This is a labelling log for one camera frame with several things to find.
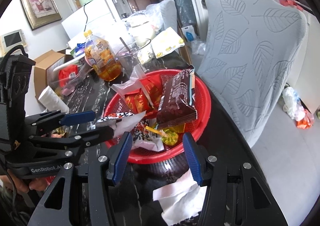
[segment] orange juice bottle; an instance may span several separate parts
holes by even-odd
[[[121,64],[116,62],[110,44],[95,35],[91,30],[84,33],[86,37],[85,55],[98,76],[106,81],[112,81],[122,71]]]

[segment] white paper towel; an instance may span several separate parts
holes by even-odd
[[[197,216],[202,210],[206,191],[207,186],[198,186],[189,169],[175,183],[154,190],[153,200],[160,202],[162,218],[171,226]]]
[[[61,112],[69,112],[68,106],[58,97],[58,95],[47,86],[40,94],[39,101],[44,105],[49,111],[61,110]]]

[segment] white refrigerator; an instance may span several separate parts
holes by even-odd
[[[100,28],[106,28],[115,22],[121,22],[121,19],[113,1],[93,0],[71,14],[62,25],[72,40],[84,30],[99,32]]]

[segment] lollipop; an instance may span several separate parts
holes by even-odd
[[[176,132],[171,131],[170,129],[156,130],[151,127],[146,126],[146,130],[149,130],[153,133],[161,135],[161,140],[167,145],[175,145],[178,141],[179,135]]]

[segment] picture frame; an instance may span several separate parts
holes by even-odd
[[[20,0],[32,30],[62,20],[54,0]]]

